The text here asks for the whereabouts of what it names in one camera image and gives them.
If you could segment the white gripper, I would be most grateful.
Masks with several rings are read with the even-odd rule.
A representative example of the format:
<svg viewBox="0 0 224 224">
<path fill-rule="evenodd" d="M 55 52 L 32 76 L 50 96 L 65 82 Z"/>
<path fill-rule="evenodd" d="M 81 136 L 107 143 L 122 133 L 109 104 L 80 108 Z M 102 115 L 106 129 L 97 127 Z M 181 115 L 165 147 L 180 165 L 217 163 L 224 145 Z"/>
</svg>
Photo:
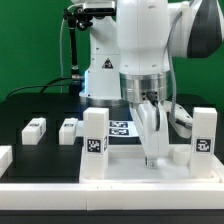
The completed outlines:
<svg viewBox="0 0 224 224">
<path fill-rule="evenodd" d="M 157 168 L 159 157 L 168 156 L 169 133 L 166 112 L 161 104 L 155 107 L 150 101 L 131 104 L 131 117 L 145 152 L 145 165 Z"/>
</svg>

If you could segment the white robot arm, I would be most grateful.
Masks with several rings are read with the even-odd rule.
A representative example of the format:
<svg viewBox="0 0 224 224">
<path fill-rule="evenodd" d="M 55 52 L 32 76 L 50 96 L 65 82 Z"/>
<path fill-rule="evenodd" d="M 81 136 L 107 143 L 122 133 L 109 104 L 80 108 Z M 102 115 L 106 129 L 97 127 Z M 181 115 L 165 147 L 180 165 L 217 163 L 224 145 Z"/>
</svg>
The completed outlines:
<svg viewBox="0 0 224 224">
<path fill-rule="evenodd" d="M 146 164 L 168 155 L 168 126 L 191 136 L 176 109 L 174 57 L 207 58 L 224 41 L 218 0 L 71 0 L 77 28 L 90 30 L 91 63 L 81 96 L 98 105 L 123 99 Z"/>
</svg>

